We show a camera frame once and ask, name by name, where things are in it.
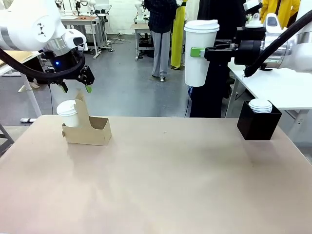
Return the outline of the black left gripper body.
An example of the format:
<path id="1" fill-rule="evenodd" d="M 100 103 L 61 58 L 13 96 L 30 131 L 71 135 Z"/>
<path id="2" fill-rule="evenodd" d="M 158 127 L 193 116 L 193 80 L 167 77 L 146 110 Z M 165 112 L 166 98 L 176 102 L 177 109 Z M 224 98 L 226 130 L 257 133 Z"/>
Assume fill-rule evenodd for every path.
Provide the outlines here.
<path id="1" fill-rule="evenodd" d="M 45 52 L 45 55 L 55 70 L 54 77 L 48 79 L 53 83 L 61 83 L 64 79 L 77 80 L 85 66 L 85 57 L 77 49 L 72 49 L 58 57 L 53 52 Z"/>

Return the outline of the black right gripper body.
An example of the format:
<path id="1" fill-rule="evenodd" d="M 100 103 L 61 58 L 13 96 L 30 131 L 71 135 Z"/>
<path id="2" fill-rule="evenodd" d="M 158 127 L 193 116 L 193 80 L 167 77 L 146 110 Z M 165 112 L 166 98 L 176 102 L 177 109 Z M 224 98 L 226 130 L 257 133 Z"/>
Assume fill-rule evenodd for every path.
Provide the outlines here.
<path id="1" fill-rule="evenodd" d="M 260 55 L 261 40 L 236 39 L 237 45 L 234 63 L 236 65 L 251 66 Z"/>

